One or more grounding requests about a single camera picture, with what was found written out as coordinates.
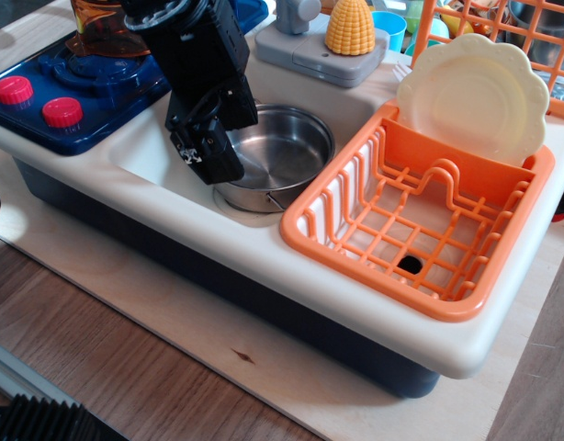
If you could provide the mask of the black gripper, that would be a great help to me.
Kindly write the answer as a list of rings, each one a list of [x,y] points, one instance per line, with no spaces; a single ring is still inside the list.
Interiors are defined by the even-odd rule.
[[[241,179],[244,168],[227,130],[252,126],[258,117],[245,76],[250,50],[231,4],[140,1],[139,34],[186,117],[220,100],[219,119],[170,129],[181,159],[206,185]]]

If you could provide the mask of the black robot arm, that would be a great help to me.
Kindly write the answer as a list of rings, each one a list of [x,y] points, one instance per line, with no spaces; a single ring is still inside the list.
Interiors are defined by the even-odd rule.
[[[227,1],[124,1],[172,89],[165,127],[182,160],[207,185],[239,180],[229,131],[258,121],[245,75],[250,50]]]

